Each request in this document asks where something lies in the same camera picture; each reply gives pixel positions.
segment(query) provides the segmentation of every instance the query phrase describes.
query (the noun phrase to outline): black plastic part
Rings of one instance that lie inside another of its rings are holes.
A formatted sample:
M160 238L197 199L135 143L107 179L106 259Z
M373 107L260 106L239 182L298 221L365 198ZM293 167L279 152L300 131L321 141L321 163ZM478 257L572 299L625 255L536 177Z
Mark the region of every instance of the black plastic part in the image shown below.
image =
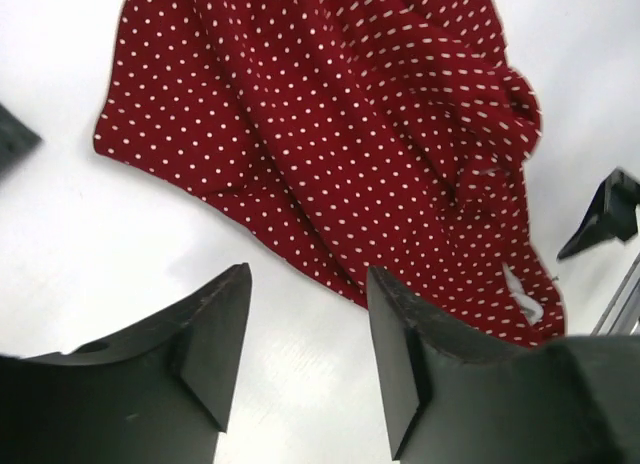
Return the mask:
M640 463L640 337L527 350L424 302L382 269L369 271L367 292L394 459Z
M636 206L640 184L617 168L602 181L580 227L558 253L562 261L602 242L627 242L638 234Z
M0 173L26 156L40 137L0 104Z
M71 355L0 358L0 463L211 464L250 296L234 266Z

